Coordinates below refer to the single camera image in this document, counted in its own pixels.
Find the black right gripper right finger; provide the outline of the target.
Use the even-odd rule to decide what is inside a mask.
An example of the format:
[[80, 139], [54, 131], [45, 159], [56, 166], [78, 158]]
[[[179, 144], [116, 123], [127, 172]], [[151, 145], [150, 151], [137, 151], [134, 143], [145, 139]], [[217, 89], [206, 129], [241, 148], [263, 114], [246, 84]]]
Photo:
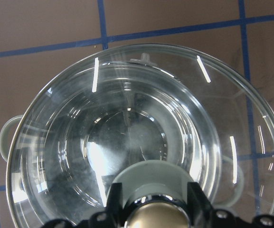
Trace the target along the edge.
[[225, 209], [212, 206], [197, 182], [187, 183], [187, 202], [183, 206], [186, 228], [235, 228], [236, 219]]

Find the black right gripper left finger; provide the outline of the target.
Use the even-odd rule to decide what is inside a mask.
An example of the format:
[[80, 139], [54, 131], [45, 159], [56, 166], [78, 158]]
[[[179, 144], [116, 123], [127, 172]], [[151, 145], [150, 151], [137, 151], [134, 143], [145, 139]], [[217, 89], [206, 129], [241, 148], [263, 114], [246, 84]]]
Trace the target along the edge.
[[104, 211], [91, 216], [92, 228], [127, 228], [128, 219], [133, 213], [133, 203], [123, 203], [122, 183], [110, 187]]

